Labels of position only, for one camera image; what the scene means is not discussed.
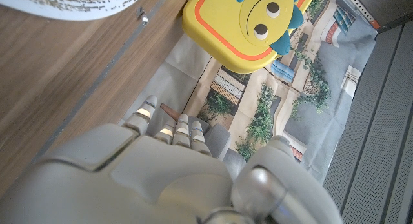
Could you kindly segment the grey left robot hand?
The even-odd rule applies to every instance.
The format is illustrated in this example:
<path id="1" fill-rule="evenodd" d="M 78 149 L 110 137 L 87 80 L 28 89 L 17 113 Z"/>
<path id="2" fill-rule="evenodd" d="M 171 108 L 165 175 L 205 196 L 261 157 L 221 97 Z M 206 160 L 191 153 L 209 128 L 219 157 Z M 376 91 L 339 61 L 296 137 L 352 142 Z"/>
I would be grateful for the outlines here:
<path id="1" fill-rule="evenodd" d="M 273 137 L 231 175 L 186 115 L 154 136 L 149 96 L 41 156 L 1 197 L 2 223 L 341 223 L 336 204 Z"/>

